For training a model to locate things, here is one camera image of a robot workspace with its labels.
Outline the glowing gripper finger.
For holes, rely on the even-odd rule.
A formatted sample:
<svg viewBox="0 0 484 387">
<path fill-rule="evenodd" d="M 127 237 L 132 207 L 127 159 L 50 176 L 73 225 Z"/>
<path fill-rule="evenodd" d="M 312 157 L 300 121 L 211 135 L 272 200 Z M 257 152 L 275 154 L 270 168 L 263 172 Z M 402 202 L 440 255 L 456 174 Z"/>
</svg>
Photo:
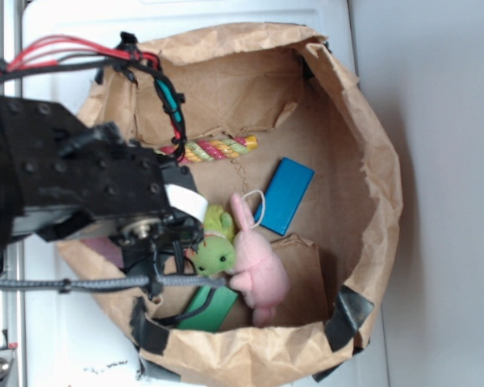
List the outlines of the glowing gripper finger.
<svg viewBox="0 0 484 387">
<path fill-rule="evenodd" d="M 208 201 L 200 193 L 175 184 L 166 184 L 165 192 L 172 208 L 190 215 L 199 222 L 204 221 Z"/>
</svg>

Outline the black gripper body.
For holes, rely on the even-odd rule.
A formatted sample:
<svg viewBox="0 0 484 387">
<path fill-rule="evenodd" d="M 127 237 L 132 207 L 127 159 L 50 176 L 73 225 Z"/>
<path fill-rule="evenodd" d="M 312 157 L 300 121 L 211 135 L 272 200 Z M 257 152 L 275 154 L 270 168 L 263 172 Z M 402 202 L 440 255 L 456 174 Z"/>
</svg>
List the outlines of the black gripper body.
<svg viewBox="0 0 484 387">
<path fill-rule="evenodd" d="M 200 222 L 170 206 L 166 184 L 198 192 L 187 167 L 126 143 L 112 122 L 86 127 L 58 103 L 0 97 L 0 272 L 6 247 L 31 235 L 110 242 L 127 266 L 125 280 L 0 279 L 0 289 L 182 285 L 163 266 L 198 244 Z"/>
</svg>

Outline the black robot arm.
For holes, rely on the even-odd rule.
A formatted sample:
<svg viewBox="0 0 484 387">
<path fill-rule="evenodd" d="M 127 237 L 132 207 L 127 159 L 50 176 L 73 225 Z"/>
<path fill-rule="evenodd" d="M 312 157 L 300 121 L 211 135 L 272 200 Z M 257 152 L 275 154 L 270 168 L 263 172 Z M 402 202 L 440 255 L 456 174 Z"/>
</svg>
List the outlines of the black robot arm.
<svg viewBox="0 0 484 387">
<path fill-rule="evenodd" d="M 167 257 L 182 267 L 203 239 L 206 208 L 187 167 L 127 143 L 114 123 L 87 127 L 61 104 L 0 97 L 0 290 L 156 289 Z M 3 278 L 6 248 L 31 235 L 114 241 L 148 268 L 129 280 Z"/>
</svg>

